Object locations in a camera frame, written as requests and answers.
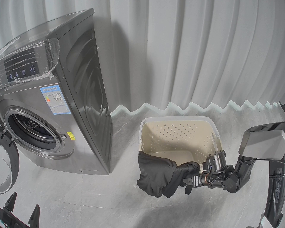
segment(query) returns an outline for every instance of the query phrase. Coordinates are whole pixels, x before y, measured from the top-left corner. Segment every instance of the laundry basket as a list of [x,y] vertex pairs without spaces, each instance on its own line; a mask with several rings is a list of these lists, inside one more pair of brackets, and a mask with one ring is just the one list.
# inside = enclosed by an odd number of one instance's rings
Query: laundry basket
[[195,161],[201,167],[222,142],[214,122],[203,116],[150,117],[142,121],[139,150],[168,158],[177,166]]

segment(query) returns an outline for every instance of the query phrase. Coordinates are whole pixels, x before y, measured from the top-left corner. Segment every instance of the yellow sticker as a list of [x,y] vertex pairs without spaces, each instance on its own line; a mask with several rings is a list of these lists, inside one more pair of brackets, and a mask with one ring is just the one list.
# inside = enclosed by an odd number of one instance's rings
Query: yellow sticker
[[71,131],[67,132],[67,134],[69,135],[71,140],[75,140],[75,137],[74,137],[74,135],[72,134]]

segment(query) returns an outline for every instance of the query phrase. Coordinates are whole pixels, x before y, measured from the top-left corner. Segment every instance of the clear tape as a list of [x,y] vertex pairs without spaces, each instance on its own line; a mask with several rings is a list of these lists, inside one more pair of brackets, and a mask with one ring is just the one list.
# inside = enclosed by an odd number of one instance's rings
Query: clear tape
[[[34,54],[32,54],[31,57],[27,52],[33,52]],[[53,78],[54,75],[52,71],[58,64],[59,52],[60,46],[58,40],[56,38],[51,38],[25,46],[3,57],[0,59],[0,89],[18,83],[40,80],[43,78]],[[34,65],[37,64],[39,73],[21,77],[21,75],[24,74],[22,73],[22,69],[26,69],[33,63]],[[17,72],[18,78],[9,82],[9,73],[13,73],[14,77],[17,70],[19,71],[19,73]]]

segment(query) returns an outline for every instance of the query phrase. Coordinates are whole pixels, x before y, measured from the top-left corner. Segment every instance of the washing machine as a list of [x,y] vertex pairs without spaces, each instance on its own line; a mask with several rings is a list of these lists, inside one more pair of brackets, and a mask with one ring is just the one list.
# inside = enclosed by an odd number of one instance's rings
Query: washing machine
[[113,125],[93,13],[48,21],[0,50],[0,193],[17,179],[18,150],[41,167],[109,174]]

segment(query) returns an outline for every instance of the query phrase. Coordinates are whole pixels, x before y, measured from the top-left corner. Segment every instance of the gray floor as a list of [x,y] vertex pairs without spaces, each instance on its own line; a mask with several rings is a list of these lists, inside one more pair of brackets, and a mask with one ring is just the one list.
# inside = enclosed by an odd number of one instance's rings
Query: gray floor
[[213,104],[202,109],[191,103],[183,111],[170,103],[163,111],[144,105],[133,113],[119,107],[112,113],[114,136],[109,176],[37,167],[20,153],[17,182],[8,193],[0,195],[0,206],[16,191],[15,215],[27,223],[38,204],[40,228],[256,227],[266,203],[268,162],[257,162],[250,181],[235,194],[205,187],[185,195],[184,188],[179,187],[167,199],[149,196],[136,186],[140,176],[137,162],[140,123],[146,117],[166,115],[210,117],[221,135],[228,164],[236,163],[246,129],[285,121],[285,113],[277,104],[262,106],[258,103],[253,107],[245,103],[240,108],[230,102],[222,110]]

